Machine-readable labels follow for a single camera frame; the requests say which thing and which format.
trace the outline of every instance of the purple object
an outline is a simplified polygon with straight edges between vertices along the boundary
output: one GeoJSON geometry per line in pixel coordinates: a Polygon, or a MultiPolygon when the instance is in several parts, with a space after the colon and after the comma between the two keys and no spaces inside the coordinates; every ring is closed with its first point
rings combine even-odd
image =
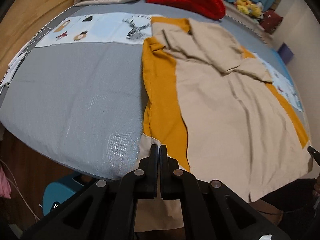
{"type": "Polygon", "coordinates": [[[294,55],[285,43],[282,43],[281,47],[278,49],[278,54],[286,65],[292,60],[294,55]]]}

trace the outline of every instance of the wooden floor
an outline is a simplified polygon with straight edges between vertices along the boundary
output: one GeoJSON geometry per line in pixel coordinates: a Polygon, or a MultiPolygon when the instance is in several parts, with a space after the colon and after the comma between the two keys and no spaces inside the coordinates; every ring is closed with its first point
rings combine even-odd
{"type": "MultiPolygon", "coordinates": [[[[0,23],[0,80],[8,63],[21,47],[51,19],[73,5],[74,0],[16,0],[0,23]]],[[[18,187],[36,215],[41,218],[45,187],[72,171],[30,149],[11,133],[5,131],[0,158],[13,172],[18,187]]],[[[8,178],[10,173],[4,168],[8,178]]],[[[35,223],[22,198],[12,187],[12,199],[0,198],[0,215],[9,223],[25,230],[35,223]]]]}
{"type": "MultiPolygon", "coordinates": [[[[20,192],[39,218],[43,217],[39,204],[42,204],[45,187],[73,172],[32,150],[7,130],[1,143],[0,159],[12,171],[20,192]]],[[[7,168],[4,165],[2,167],[7,177],[13,181],[7,168]]],[[[35,217],[17,190],[12,186],[11,189],[11,199],[0,198],[0,215],[24,231],[35,223],[35,217]]]]}

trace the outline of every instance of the mattress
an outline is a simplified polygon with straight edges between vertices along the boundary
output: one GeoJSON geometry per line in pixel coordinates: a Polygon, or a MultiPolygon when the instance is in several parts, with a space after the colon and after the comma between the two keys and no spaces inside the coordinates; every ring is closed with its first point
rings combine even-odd
{"type": "MultiPolygon", "coordinates": [[[[213,22],[142,0],[71,7],[47,27],[54,28],[67,17],[111,12],[213,22]]],[[[227,16],[216,23],[290,80],[281,59],[255,33],[227,16]]],[[[124,176],[137,160],[148,101],[142,45],[83,42],[38,48],[37,42],[1,94],[0,121],[29,147],[58,163],[99,178],[124,176]]],[[[302,112],[297,114],[303,122],[302,112]]]]}

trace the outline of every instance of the blue stool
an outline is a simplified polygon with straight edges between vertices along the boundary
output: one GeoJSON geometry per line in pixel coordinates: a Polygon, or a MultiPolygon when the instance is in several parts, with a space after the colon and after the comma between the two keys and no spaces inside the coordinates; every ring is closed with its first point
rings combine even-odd
{"type": "Polygon", "coordinates": [[[45,188],[42,201],[42,211],[44,216],[84,186],[78,182],[80,181],[78,180],[80,176],[81,174],[79,172],[74,172],[73,174],[65,176],[56,182],[50,183],[45,188]]]}

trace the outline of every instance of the dark wooden floor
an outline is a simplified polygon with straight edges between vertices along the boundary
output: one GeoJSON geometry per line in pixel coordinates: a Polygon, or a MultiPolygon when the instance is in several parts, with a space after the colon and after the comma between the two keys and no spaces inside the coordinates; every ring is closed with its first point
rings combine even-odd
{"type": "MultiPolygon", "coordinates": [[[[39,204],[42,204],[45,187],[73,172],[32,150],[7,130],[1,143],[0,159],[9,166],[20,192],[39,218],[43,217],[39,204]]],[[[2,167],[7,177],[13,181],[9,171],[4,165],[2,167]]],[[[24,231],[35,223],[35,217],[17,190],[13,186],[11,189],[11,199],[0,198],[0,215],[24,231]]]]}

